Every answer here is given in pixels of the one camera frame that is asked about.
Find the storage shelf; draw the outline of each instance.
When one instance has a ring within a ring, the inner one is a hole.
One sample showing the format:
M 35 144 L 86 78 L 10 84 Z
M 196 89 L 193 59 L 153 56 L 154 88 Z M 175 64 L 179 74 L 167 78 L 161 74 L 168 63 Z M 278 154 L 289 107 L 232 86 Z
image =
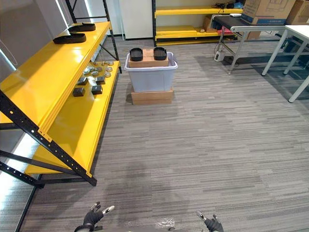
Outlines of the storage shelf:
M 119 61 L 114 61 L 111 77 L 105 78 L 105 84 L 102 85 L 103 94 L 92 95 L 91 85 L 95 85 L 95 83 L 87 83 L 84 86 L 86 92 L 82 97 L 74 97 L 71 91 L 48 131 L 53 140 L 88 173 L 91 169 L 119 65 Z M 104 68 L 99 75 L 104 75 Z M 38 147 L 33 159 L 68 168 L 42 146 Z M 52 174 L 58 172 L 29 165 L 25 173 Z
M 1 90 L 41 131 L 48 131 L 110 26 L 96 23 L 95 31 L 84 32 L 83 43 L 49 42 L 2 81 Z M 9 122 L 1 113 L 0 123 Z
M 220 36 L 217 32 L 200 32 L 201 29 L 202 28 L 194 28 L 192 26 L 157 27 L 155 38 L 157 40 L 169 38 Z
M 242 13 L 242 9 L 218 9 L 211 6 L 180 6 L 180 7 L 158 7 L 155 16 L 158 15 L 198 15 L 198 14 L 230 14 Z
M 179 41 L 166 41 L 166 42 L 157 42 L 158 46 L 167 46 L 167 45 L 182 45 L 182 44 L 204 44 L 204 43 L 217 43 L 218 39 L 205 39 L 205 40 L 179 40 Z

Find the cardboard box on table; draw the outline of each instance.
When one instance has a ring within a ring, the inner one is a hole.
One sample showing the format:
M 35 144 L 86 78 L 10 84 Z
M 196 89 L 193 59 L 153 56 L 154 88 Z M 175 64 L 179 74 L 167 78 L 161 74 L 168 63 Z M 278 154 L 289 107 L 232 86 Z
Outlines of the cardboard box on table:
M 130 68 L 147 68 L 147 67 L 166 67 L 169 65 L 169 60 L 155 60 L 153 49 L 143 49 L 143 60 L 131 61 L 129 60 Z
M 296 0 L 247 0 L 242 20 L 252 25 L 283 25 Z
M 288 18 L 286 19 L 286 24 L 309 24 L 309 0 L 296 0 Z

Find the clear plastic bin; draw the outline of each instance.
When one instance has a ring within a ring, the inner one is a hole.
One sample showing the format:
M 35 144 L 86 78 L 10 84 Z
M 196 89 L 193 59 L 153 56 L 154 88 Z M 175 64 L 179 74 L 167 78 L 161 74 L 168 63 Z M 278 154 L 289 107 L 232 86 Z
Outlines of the clear plastic bin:
M 178 65 L 173 53 L 167 54 L 168 66 L 151 68 L 130 68 L 130 54 L 127 55 L 125 70 L 129 72 L 134 92 L 170 91 Z

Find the metal shelving unit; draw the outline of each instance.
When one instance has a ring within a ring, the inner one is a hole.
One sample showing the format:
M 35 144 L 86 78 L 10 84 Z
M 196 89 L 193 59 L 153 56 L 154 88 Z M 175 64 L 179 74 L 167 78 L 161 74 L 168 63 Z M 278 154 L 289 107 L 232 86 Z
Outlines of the metal shelving unit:
M 93 186 L 97 184 L 91 166 L 114 83 L 122 72 L 106 0 L 103 0 L 106 16 L 83 18 L 76 18 L 74 7 L 68 0 L 66 3 L 74 23 L 77 19 L 98 17 L 108 21 L 95 23 L 95 31 L 83 32 L 87 37 L 83 43 L 49 42 L 0 83 L 0 130 L 22 129 L 40 144 L 31 159 L 0 151 L 2 157 L 28 164 L 25 173 L 4 162 L 0 162 L 0 170 L 34 187 L 16 232 L 20 230 L 36 189 L 52 183 L 86 181 Z M 115 56 L 101 44 L 107 31 L 111 33 Z M 65 30 L 59 36 L 68 33 Z M 102 85 L 103 93 L 93 95 L 94 82 L 89 81 L 83 86 L 84 96 L 74 97 L 72 91 L 81 87 L 76 83 L 86 67 L 100 66 L 104 71 L 107 66 L 103 62 L 89 62 L 98 47 L 116 60 L 111 66 L 111 76 L 105 78 Z M 41 179 L 42 174 L 53 173 L 68 176 Z M 31 176 L 33 174 L 39 174 L 38 178 Z
M 218 9 L 211 6 L 180 6 L 180 7 L 156 7 L 156 1 L 152 0 L 153 11 L 153 40 L 154 45 L 174 45 L 174 44 L 200 44 L 219 40 L 220 34 L 214 32 L 200 32 L 201 28 L 192 26 L 156 26 L 156 17 L 161 15 L 212 15 L 242 13 L 242 9 Z

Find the box label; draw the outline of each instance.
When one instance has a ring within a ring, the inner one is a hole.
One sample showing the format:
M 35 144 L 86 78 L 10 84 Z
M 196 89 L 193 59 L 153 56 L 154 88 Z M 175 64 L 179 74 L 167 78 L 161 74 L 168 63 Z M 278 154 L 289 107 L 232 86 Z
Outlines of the box label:
M 246 14 L 244 14 L 244 13 L 241 14 L 241 18 L 243 18 L 243 19 L 246 20 L 247 22 L 250 22 L 250 23 L 253 22 L 253 18 L 250 17 L 250 16 L 248 16 L 248 15 L 246 15 Z
M 285 18 L 260 18 L 257 20 L 257 24 L 284 24 Z

